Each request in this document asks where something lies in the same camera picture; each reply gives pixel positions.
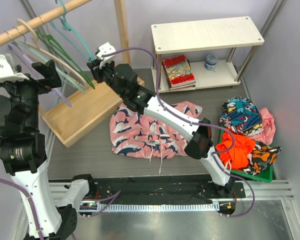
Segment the teal hanger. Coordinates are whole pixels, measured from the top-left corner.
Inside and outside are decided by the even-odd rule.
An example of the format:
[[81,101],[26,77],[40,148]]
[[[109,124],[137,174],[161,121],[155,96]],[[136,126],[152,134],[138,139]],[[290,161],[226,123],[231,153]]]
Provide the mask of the teal hanger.
[[92,62],[95,60],[94,54],[91,52],[90,48],[88,47],[87,43],[85,40],[81,37],[81,35],[75,30],[75,28],[67,22],[67,8],[63,0],[55,0],[56,4],[60,4],[63,10],[63,13],[61,17],[58,18],[58,20],[61,22],[62,29],[67,32],[71,32],[76,39],[80,42],[82,47],[84,48],[85,52],[72,40],[70,40],[68,37],[64,36],[63,37],[88,61]]

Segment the pink patterned shorts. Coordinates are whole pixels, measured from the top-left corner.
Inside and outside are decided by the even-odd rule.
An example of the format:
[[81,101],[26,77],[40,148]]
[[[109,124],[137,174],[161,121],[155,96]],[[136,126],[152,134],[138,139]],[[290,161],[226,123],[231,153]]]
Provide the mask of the pink patterned shorts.
[[185,156],[187,141],[175,129],[153,117],[119,105],[109,122],[112,152],[134,158],[171,159]]

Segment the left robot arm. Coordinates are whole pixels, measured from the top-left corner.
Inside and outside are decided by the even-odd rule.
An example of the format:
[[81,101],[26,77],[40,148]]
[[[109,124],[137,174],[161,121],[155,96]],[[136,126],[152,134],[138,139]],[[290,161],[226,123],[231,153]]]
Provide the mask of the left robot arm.
[[97,192],[90,174],[72,178],[70,186],[54,203],[48,181],[45,136],[39,131],[39,95],[62,85],[55,62],[31,65],[42,79],[24,74],[0,54],[0,159],[10,174],[8,185],[17,188],[28,219],[27,240],[65,240],[76,229],[83,198]]

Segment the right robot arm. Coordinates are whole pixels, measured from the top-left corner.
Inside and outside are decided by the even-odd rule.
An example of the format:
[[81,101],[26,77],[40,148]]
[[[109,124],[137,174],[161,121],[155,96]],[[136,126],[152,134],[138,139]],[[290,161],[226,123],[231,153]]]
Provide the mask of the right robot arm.
[[138,75],[127,63],[115,65],[111,61],[101,66],[101,61],[96,59],[86,65],[93,78],[109,86],[130,110],[155,118],[180,133],[187,142],[185,153],[201,161],[220,197],[226,198],[233,193],[235,179],[219,159],[208,119],[190,117],[161,102],[153,91],[138,83]]

